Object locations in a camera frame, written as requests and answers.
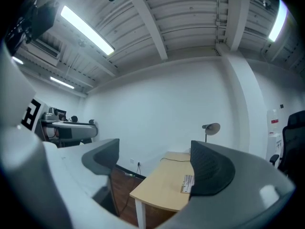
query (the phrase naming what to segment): lamp shade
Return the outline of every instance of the lamp shade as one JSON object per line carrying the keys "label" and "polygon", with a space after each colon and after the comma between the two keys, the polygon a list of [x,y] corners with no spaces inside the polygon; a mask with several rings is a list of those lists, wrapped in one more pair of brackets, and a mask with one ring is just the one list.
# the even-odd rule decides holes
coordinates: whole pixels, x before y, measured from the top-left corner
{"label": "lamp shade", "polygon": [[215,135],[220,130],[220,124],[213,123],[213,124],[203,125],[202,128],[205,129],[205,133],[207,135]]}

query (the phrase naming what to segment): fluorescent light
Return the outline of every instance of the fluorescent light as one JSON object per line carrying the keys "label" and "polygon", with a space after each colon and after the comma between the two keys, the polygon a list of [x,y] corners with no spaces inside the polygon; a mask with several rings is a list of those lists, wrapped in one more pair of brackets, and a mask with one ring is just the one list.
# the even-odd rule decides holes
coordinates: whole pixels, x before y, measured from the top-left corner
{"label": "fluorescent light", "polygon": [[55,82],[59,83],[59,84],[62,84],[62,85],[64,85],[64,86],[67,86],[67,87],[69,87],[69,88],[74,89],[74,86],[70,86],[70,85],[66,84],[65,82],[62,82],[62,81],[60,81],[60,80],[57,80],[57,79],[53,78],[52,76],[50,77],[50,79],[51,79],[52,81],[55,81]]}
{"label": "fluorescent light", "polygon": [[13,59],[14,61],[16,61],[16,62],[19,63],[19,64],[23,64],[23,62],[22,62],[20,59],[14,57],[14,56],[12,56],[11,59]]}
{"label": "fluorescent light", "polygon": [[114,50],[113,48],[105,42],[105,40],[100,37],[88,24],[86,24],[77,14],[75,14],[67,6],[64,6],[61,11],[61,16],[64,17],[68,22],[70,22],[76,29],[88,37],[95,45],[97,45],[105,54],[109,55]]}
{"label": "fluorescent light", "polygon": [[280,0],[280,5],[277,12],[277,17],[275,20],[275,24],[273,25],[272,31],[270,32],[269,39],[273,42],[276,40],[277,36],[281,32],[281,29],[285,23],[287,16],[287,7],[282,0]]}

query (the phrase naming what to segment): white table leg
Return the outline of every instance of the white table leg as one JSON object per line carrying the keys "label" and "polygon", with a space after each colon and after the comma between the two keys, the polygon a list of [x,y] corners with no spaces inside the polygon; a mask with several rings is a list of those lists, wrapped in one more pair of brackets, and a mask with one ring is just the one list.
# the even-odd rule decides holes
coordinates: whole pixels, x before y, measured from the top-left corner
{"label": "white table leg", "polygon": [[135,199],[138,224],[140,229],[146,229],[145,204]]}

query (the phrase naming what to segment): light wood tabletop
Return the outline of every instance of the light wood tabletop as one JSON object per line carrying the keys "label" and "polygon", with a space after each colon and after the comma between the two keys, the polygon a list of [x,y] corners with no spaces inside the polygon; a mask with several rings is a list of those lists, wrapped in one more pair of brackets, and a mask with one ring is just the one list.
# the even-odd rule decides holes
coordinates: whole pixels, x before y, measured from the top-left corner
{"label": "light wood tabletop", "polygon": [[170,211],[181,210],[189,200],[189,194],[181,193],[185,175],[194,175],[187,153],[167,152],[158,167],[131,193],[142,203]]}

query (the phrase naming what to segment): brown floor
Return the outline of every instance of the brown floor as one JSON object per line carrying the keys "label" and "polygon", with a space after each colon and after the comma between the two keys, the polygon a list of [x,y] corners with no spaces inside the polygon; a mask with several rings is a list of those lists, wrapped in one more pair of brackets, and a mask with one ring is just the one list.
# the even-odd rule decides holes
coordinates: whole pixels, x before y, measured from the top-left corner
{"label": "brown floor", "polygon": [[[118,210],[121,212],[124,205],[126,204],[129,193],[134,188],[136,188],[141,182],[141,179],[136,177],[127,177],[124,175],[124,172],[115,168],[111,175],[112,188],[114,193],[114,198],[118,207]],[[154,208],[152,206],[146,205],[146,228],[153,229],[167,221],[172,217],[175,212],[166,211],[159,208]],[[135,210],[135,203],[132,197],[129,198],[128,204],[124,212],[120,215],[120,218],[138,226],[137,214]]]}

